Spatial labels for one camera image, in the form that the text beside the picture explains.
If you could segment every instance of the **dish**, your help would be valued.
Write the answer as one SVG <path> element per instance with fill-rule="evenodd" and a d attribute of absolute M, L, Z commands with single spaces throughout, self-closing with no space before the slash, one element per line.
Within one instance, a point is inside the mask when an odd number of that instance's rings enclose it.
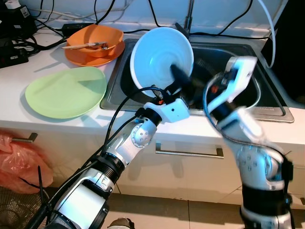
<path fill-rule="evenodd" d="M 65 50 L 65 56 L 73 64 L 78 66 L 99 66 L 102 64 L 109 63 L 114 59 L 118 58 L 125 49 L 124 41 L 121 41 L 118 45 L 114 47 L 108 56 L 96 58 L 89 56 L 78 50 Z"/>
<path fill-rule="evenodd" d="M 147 32 L 137 41 L 131 55 L 130 71 L 137 88 L 154 84 L 165 89 L 174 82 L 170 70 L 172 64 L 190 76 L 193 62 L 193 50 L 187 38 L 173 28 L 161 27 Z M 143 93 L 155 97 L 151 91 Z"/>
<path fill-rule="evenodd" d="M 83 48 L 79 51 L 93 57 L 104 57 L 109 55 L 111 50 L 123 40 L 124 33 L 121 30 L 104 25 L 89 25 L 74 33 L 67 39 L 70 45 L 79 45 L 95 42 L 107 42 L 108 49 Z"/>
<path fill-rule="evenodd" d="M 72 68 L 32 82 L 25 91 L 29 106 L 37 113 L 57 119 L 87 113 L 105 95 L 107 81 L 98 68 Z"/>

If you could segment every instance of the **wire basket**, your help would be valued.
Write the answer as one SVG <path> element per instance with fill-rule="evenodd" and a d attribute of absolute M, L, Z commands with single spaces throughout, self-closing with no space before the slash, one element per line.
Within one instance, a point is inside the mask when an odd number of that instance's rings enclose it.
<path fill-rule="evenodd" d="M 24 229 L 40 206 L 39 193 L 18 194 L 0 187 L 0 229 Z M 45 220 L 39 228 L 44 227 Z"/>

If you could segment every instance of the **wall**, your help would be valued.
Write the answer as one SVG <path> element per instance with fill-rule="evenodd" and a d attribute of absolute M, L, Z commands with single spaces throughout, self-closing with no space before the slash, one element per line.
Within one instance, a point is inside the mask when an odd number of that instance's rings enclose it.
<path fill-rule="evenodd" d="M 38 9 L 40 0 L 20 0 L 21 3 L 26 4 L 30 9 Z M 88 15 L 93 13 L 94 0 L 54 0 L 55 11 L 73 12 L 79 15 Z M 149 8 L 148 0 L 116 0 L 113 8 L 124 6 L 124 2 L 130 2 L 130 6 L 125 10 L 123 16 L 118 22 L 132 22 L 132 23 L 154 23 L 153 16 Z M 97 10 L 107 9 L 111 0 L 97 0 Z M 188 10 L 188 0 L 152 0 L 152 5 L 155 10 L 157 21 L 160 24 L 174 24 L 179 22 L 184 23 L 184 18 Z M 245 11 L 250 0 L 195 0 L 193 9 L 193 28 L 196 26 L 205 27 L 206 29 L 219 27 L 221 29 L 228 24 L 236 16 Z M 271 16 L 274 18 L 279 11 L 281 4 L 285 4 L 286 0 L 264 0 Z M 51 9 L 52 1 L 45 0 L 43 9 Z M 111 12 L 105 19 L 112 21 L 118 18 L 122 12 Z M 41 18 L 46 18 L 48 13 L 43 13 Z M 269 24 L 267 17 L 257 0 L 253 1 L 250 11 L 240 18 L 234 27 L 241 28 L 258 28 L 268 29 Z"/>

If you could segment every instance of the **orange bowl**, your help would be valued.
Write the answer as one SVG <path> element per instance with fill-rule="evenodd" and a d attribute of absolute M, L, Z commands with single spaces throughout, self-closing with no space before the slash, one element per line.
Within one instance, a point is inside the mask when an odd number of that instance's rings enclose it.
<path fill-rule="evenodd" d="M 104 25 L 89 25 L 67 39 L 69 45 L 78 45 L 94 42 L 107 42 L 108 49 L 87 47 L 79 49 L 93 57 L 104 57 L 109 55 L 112 49 L 123 40 L 124 33 L 112 27 Z"/>

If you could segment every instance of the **faucet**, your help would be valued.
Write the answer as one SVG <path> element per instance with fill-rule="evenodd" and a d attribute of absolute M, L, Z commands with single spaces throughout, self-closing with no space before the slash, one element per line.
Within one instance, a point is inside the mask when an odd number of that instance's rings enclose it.
<path fill-rule="evenodd" d="M 193 13 L 193 6 L 194 6 L 195 0 L 190 0 L 189 3 L 189 10 L 187 12 L 187 16 L 185 17 L 185 22 L 184 22 L 184 30 L 190 34 L 191 30 L 191 25 L 192 25 L 192 13 Z"/>

